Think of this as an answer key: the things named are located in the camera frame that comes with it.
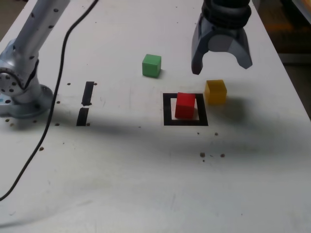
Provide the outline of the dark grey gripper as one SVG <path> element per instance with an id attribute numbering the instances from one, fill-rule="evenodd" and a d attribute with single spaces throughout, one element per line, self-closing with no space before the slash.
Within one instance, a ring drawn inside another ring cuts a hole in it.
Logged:
<path id="1" fill-rule="evenodd" d="M 244 28 L 232 28 L 230 21 L 221 17 L 199 16 L 191 45 L 191 70 L 199 75 L 203 57 L 208 52 L 227 52 L 235 56 L 244 69 L 252 66 L 248 39 Z"/>

